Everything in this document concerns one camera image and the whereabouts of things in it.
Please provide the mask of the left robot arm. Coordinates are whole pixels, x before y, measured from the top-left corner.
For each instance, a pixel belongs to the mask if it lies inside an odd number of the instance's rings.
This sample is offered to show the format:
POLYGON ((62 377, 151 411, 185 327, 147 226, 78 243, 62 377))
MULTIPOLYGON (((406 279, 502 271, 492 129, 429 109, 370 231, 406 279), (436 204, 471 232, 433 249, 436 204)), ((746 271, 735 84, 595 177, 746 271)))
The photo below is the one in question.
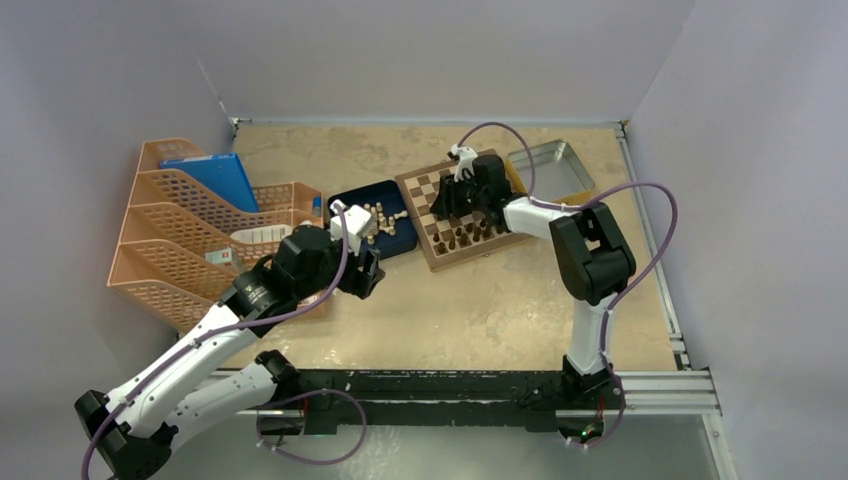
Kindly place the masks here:
POLYGON ((299 303, 336 289, 367 298, 385 273, 378 249, 340 225, 296 228, 276 253, 262 257, 222 293, 201 321, 165 354, 107 393, 89 390, 74 404, 89 438, 81 476, 100 456, 115 479, 148 479, 173 453, 236 413, 284 409, 329 396, 307 390, 278 351, 260 353, 229 380, 200 384, 225 360, 302 310, 299 303))

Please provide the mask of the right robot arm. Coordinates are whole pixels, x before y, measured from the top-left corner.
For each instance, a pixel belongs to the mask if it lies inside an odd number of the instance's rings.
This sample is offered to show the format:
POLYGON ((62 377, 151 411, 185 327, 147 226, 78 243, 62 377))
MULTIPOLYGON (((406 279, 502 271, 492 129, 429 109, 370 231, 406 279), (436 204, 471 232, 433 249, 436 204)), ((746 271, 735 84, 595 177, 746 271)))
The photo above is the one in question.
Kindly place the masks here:
POLYGON ((496 154, 455 147, 448 157, 457 168, 439 180, 430 206, 437 219, 480 214, 491 229, 551 242, 562 282, 574 299, 561 392, 573 406, 588 405, 612 379, 606 355, 609 309, 636 270, 635 257, 612 211, 603 202, 545 206, 518 193, 496 154))

